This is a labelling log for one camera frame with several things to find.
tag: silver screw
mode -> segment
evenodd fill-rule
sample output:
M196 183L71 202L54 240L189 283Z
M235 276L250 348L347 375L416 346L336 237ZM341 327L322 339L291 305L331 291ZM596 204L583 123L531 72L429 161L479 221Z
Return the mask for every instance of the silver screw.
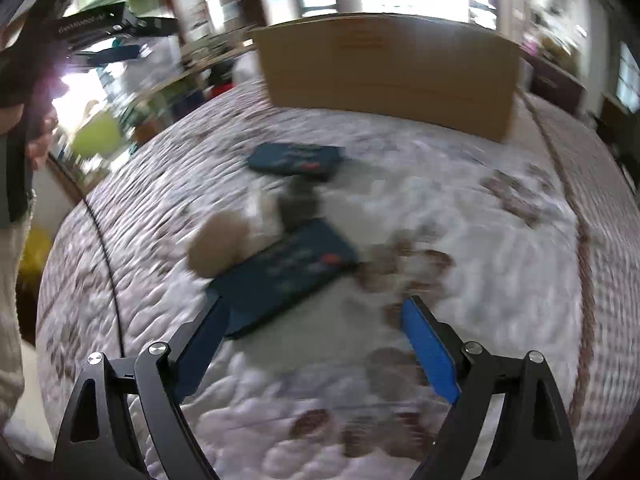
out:
M89 354L89 357L86 359L86 361L93 365L97 365L100 361L102 361L102 353L101 352L93 352L91 354Z
M161 342L153 343L149 347L149 353L151 355L160 355L165 350L166 350L166 345L164 343L161 343Z
M529 359L532 360L535 363L540 364L542 361L545 360L545 357L538 352L537 350L533 350L531 352L529 352Z
M465 350L468 354L480 355L482 353L482 345L475 341L469 341L468 343L465 343Z

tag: mattress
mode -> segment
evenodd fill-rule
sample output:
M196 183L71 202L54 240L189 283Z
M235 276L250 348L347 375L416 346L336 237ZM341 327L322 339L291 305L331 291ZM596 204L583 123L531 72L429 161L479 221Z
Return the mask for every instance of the mattress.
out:
M639 253L625 244L638 213L593 131L530 96L516 98L514 117L508 142L495 144L432 124L274 108L253 80L174 124L91 193L127 356L167 341L202 307L207 280L188 269L186 249L208 216L247 212L257 192L282 185L244 166L260 142L343 146L350 160L320 189L324 215L364 259L381 244L396 250L390 276L341 278L221 345L182 406L221 478L409 478L449 407L398 330L408 292L463 340L514 357L541 351L570 413L580 477L599 463L639 395L637 331L625 323L637 319ZM600 183L595 192L585 178ZM623 220L611 213L612 189ZM609 316L608 336L598 315ZM36 348L57 434L86 357L118 356L108 276L82 206L47 262ZM613 380L616 359L628 374ZM500 402L467 478L480 471ZM134 397L130 411L149 473L164 478Z

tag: sleeve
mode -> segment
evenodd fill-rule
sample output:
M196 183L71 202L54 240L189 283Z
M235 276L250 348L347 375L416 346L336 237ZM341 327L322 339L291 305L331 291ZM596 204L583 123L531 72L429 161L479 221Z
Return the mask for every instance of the sleeve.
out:
M32 210L33 205L23 220L0 229L0 431L24 390L15 283Z

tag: cardboard box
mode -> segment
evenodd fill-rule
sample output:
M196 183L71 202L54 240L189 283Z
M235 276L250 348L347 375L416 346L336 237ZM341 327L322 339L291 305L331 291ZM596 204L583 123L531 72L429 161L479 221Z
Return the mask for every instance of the cardboard box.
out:
M519 47L475 25L400 14L332 14L254 31L276 106L440 124L501 140Z

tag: beige round object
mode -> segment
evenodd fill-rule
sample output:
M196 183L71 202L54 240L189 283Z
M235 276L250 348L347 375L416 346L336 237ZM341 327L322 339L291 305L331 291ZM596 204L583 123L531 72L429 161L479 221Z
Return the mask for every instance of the beige round object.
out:
M241 260L249 222L237 211L215 213L204 223L187 250L189 268L201 278L215 278Z

